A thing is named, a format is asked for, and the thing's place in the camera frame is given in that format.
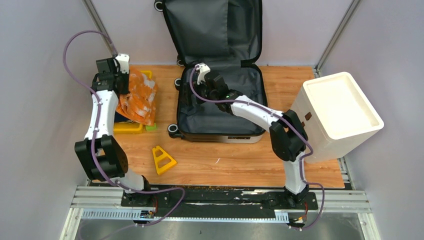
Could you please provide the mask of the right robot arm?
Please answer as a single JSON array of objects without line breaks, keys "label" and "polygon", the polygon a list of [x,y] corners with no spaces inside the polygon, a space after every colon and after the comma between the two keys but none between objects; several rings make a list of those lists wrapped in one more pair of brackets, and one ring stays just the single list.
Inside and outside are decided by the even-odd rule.
[{"label": "right robot arm", "polygon": [[301,207],[309,192],[304,158],[306,149],[311,146],[296,112],[271,109],[229,89],[216,71],[195,69],[191,75],[197,75],[196,80],[190,80],[190,88],[201,102],[214,103],[220,111],[244,118],[269,133],[272,150],[284,165],[286,204],[292,209]]}]

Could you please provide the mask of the space astronaut hardshell suitcase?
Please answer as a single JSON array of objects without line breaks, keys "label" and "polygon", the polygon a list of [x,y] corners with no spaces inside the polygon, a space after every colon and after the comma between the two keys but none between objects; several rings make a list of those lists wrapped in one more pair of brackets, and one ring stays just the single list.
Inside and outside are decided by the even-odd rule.
[{"label": "space astronaut hardshell suitcase", "polygon": [[204,63],[223,77],[229,89],[267,105],[263,74],[256,65],[262,52],[263,4],[260,0],[157,0],[177,51],[181,77],[176,123],[171,138],[190,142],[256,143],[264,130],[254,123],[203,103],[190,89],[195,65]]}]

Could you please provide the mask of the white drawer storage box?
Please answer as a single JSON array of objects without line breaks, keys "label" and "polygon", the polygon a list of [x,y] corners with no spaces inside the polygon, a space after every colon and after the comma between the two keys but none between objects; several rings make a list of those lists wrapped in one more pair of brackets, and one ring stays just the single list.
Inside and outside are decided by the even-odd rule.
[{"label": "white drawer storage box", "polygon": [[384,127],[353,76],[339,72],[305,81],[290,109],[303,123],[309,164],[342,158]]}]

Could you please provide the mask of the navy blue garment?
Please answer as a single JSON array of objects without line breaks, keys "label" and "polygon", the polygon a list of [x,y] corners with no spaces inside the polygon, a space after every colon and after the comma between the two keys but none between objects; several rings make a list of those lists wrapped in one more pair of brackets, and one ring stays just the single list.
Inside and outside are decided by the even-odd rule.
[{"label": "navy blue garment", "polygon": [[114,115],[114,123],[126,123],[126,124],[132,124],[134,123],[133,120],[121,115],[120,113],[118,113],[117,111],[115,112]]}]

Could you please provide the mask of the orange garment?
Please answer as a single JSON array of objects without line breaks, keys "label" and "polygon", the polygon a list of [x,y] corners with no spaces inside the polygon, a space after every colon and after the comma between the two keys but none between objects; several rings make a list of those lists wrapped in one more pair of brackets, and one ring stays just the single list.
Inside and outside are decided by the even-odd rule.
[{"label": "orange garment", "polygon": [[156,116],[157,83],[134,66],[129,68],[129,93],[120,95],[116,112],[146,126],[153,126]]}]

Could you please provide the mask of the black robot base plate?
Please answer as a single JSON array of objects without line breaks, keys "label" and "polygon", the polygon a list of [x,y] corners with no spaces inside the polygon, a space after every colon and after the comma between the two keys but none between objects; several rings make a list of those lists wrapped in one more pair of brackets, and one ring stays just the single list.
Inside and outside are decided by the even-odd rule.
[{"label": "black robot base plate", "polygon": [[122,207],[152,208],[155,216],[176,218],[271,219],[276,210],[294,210],[303,214],[320,207],[315,193],[308,192],[294,201],[284,188],[254,193],[252,188],[187,187],[155,194],[123,192]]}]

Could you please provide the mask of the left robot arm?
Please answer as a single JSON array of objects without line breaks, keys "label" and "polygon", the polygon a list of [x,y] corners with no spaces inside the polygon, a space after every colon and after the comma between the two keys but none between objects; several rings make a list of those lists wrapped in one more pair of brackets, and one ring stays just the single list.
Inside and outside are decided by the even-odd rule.
[{"label": "left robot arm", "polygon": [[114,123],[119,96],[128,94],[130,57],[118,53],[96,61],[98,72],[88,88],[92,113],[88,130],[82,141],[74,145],[75,153],[90,180],[107,182],[134,193],[140,206],[149,206],[153,193],[146,179],[129,168],[126,153],[114,138]]}]

